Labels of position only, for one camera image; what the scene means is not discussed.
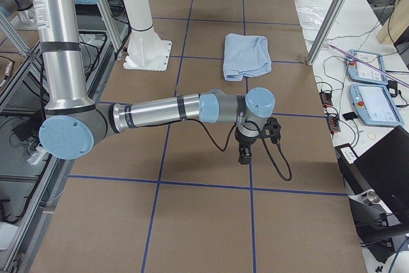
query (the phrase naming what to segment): metal rod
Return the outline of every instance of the metal rod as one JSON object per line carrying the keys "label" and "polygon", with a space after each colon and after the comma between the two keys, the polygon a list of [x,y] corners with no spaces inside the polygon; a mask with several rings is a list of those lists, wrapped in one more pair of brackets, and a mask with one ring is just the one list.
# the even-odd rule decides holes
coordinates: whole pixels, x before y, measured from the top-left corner
{"label": "metal rod", "polygon": [[121,48],[121,37],[116,27],[115,21],[112,17],[111,9],[107,0],[99,0],[98,9],[100,10],[102,21],[107,28],[109,38],[111,39],[112,44],[116,52],[120,51]]}
{"label": "metal rod", "polygon": [[20,54],[28,57],[31,53],[31,49],[27,46],[25,41],[19,36],[17,31],[10,24],[8,19],[0,12],[0,29],[6,34],[8,39],[12,41]]}
{"label": "metal rod", "polygon": [[404,235],[409,231],[409,223],[402,223],[381,230],[373,230],[366,235],[361,236],[364,243],[372,243],[381,240],[386,240],[395,236]]}
{"label": "metal rod", "polygon": [[311,50],[308,54],[306,60],[307,65],[314,64],[318,56],[318,53],[320,52],[322,45],[324,44],[324,41],[328,37],[332,25],[334,25],[334,22],[336,21],[339,11],[343,7],[344,2],[345,0],[332,0],[330,8],[328,9],[328,13],[324,18],[322,26],[320,27],[320,30],[318,31],[313,46],[311,47]]}
{"label": "metal rod", "polygon": [[362,63],[363,65],[366,65],[366,66],[368,66],[369,68],[372,68],[373,70],[376,70],[379,74],[384,75],[384,76],[388,77],[389,79],[395,80],[395,81],[396,81],[397,83],[399,83],[400,85],[402,85],[402,86],[404,86],[404,87],[406,87],[406,88],[409,88],[409,84],[407,84],[407,83],[403,82],[402,80],[400,80],[400,79],[398,79],[398,78],[396,78],[396,77],[394,77],[394,76],[392,76],[392,75],[390,75],[390,74],[388,74],[388,73],[386,73],[386,72],[384,72],[384,71],[382,71],[382,70],[376,68],[376,67],[373,66],[373,65],[370,65],[369,63],[366,63],[365,61],[362,61],[361,59],[359,59],[359,58],[353,56],[353,55],[350,54],[349,52],[343,51],[342,49],[340,49],[340,48],[338,48],[338,47],[336,47],[336,46],[333,46],[333,45],[331,45],[331,44],[329,44],[329,43],[325,43],[325,44],[328,45],[329,47],[335,49],[336,51],[339,51],[341,54],[344,54],[345,56],[351,58],[352,60],[354,60],[354,61],[356,61],[356,62],[359,62],[359,63]]}

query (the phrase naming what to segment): label sticker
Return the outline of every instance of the label sticker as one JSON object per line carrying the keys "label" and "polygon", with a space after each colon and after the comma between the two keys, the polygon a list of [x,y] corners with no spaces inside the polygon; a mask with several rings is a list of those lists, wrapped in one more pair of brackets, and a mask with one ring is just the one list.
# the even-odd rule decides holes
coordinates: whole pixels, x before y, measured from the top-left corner
{"label": "label sticker", "polygon": [[357,159],[357,156],[355,156],[352,149],[349,147],[341,148],[341,152],[349,164],[353,164],[353,162]]}
{"label": "label sticker", "polygon": [[46,0],[36,0],[33,2],[33,5],[36,12],[38,30],[50,28]]}

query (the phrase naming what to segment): silver arm segment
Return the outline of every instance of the silver arm segment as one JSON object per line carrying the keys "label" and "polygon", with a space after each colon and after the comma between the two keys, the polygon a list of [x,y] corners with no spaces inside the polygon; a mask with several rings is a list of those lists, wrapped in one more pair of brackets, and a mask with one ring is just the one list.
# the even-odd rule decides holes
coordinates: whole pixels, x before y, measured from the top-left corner
{"label": "silver arm segment", "polygon": [[115,133],[126,129],[199,118],[207,123],[235,123],[247,137],[256,137],[271,116],[275,98],[264,88],[254,88],[243,95],[226,95],[220,90],[204,94],[172,97],[140,104],[113,104],[109,108],[111,128]]}

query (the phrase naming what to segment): white pillar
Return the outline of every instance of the white pillar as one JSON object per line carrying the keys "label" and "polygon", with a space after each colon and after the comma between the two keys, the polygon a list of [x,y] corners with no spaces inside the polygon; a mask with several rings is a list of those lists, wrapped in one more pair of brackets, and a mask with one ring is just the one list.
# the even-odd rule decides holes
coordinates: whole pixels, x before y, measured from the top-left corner
{"label": "white pillar", "polygon": [[162,41],[156,34],[149,1],[123,1],[132,27],[123,67],[130,70],[166,70],[172,43]]}

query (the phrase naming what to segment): electronic equipment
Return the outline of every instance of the electronic equipment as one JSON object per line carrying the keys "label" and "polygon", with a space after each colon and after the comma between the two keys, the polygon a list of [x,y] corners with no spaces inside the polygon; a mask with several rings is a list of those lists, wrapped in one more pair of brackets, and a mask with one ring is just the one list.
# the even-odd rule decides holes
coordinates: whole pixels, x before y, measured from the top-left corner
{"label": "electronic equipment", "polygon": [[326,92],[320,92],[320,99],[322,106],[324,108],[326,107],[333,107],[334,104],[332,103],[332,94],[331,93],[326,93]]}
{"label": "electronic equipment", "polygon": [[366,125],[381,127],[404,125],[386,86],[353,84],[350,86],[350,95],[358,116]]}
{"label": "electronic equipment", "polygon": [[354,162],[401,222],[409,222],[408,148],[409,133],[397,126]]}
{"label": "electronic equipment", "polygon": [[350,200],[353,218],[360,223],[359,237],[382,262],[395,253],[409,232],[408,148],[409,133],[401,126],[391,130],[360,157],[349,144],[335,147],[339,169],[353,193],[373,189],[393,213],[385,214],[379,205],[368,206]]}
{"label": "electronic equipment", "polygon": [[339,128],[339,115],[327,114],[326,119],[328,129],[330,130],[331,134],[336,134],[337,132],[341,131]]}
{"label": "electronic equipment", "polygon": [[[368,51],[357,51],[355,49],[349,50],[349,53],[356,58],[375,66],[377,69],[383,72],[385,71],[385,65],[383,64],[381,54]],[[348,75],[353,81],[383,85],[388,84],[388,80],[385,76],[362,63],[347,59],[346,67],[348,69]]]}

